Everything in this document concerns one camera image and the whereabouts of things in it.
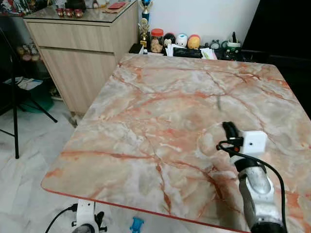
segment red cup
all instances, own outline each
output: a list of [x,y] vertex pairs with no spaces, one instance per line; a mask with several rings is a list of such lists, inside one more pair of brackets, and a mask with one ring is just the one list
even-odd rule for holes
[[73,10],[72,9],[66,8],[65,11],[66,11],[67,17],[72,17],[72,15],[73,15]]
[[74,13],[75,13],[77,18],[81,18],[82,17],[82,10],[81,9],[75,9]]
[[64,9],[63,8],[57,8],[56,11],[57,11],[57,14],[59,17],[64,16]]

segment gold trophy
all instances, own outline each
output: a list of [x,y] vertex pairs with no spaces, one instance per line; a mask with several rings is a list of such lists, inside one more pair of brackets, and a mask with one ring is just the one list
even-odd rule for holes
[[142,8],[141,16],[149,22],[149,10],[152,7],[152,0],[139,0],[139,5]]
[[147,37],[148,37],[148,29],[149,24],[147,19],[142,18],[140,21],[140,24],[138,24],[140,29],[140,44],[144,46],[144,48],[147,47]]

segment round plush toy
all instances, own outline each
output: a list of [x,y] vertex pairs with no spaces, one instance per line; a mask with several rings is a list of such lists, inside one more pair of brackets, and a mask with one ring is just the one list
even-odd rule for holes
[[189,49],[198,49],[200,46],[200,37],[198,35],[191,35],[188,40]]
[[175,44],[175,36],[173,33],[166,33],[163,39],[165,47],[167,47],[169,44]]
[[187,46],[187,41],[188,41],[188,37],[186,34],[179,34],[176,38],[176,44],[182,47],[186,47]]

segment pink marble pattern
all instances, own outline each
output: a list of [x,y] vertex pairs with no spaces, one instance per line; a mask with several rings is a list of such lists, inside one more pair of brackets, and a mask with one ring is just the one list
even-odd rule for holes
[[[311,232],[311,122],[272,65],[125,55],[42,181],[48,191],[248,231],[222,121],[268,134],[289,232]],[[269,172],[280,204],[280,186]]]

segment tiled floor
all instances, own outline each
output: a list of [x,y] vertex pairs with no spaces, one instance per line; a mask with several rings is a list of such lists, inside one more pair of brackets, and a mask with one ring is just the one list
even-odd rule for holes
[[[42,233],[53,217],[77,202],[77,199],[44,191],[41,180],[50,163],[61,152],[74,128],[68,122],[69,111],[56,101],[50,113],[18,111],[20,159],[14,157],[14,139],[0,132],[0,233]],[[0,116],[0,129],[12,132],[12,111]],[[142,233],[229,233],[229,231],[173,220],[128,209],[96,204],[105,212],[109,233],[129,233],[132,217],[144,219]],[[71,233],[75,214],[66,212],[53,224],[51,233]]]

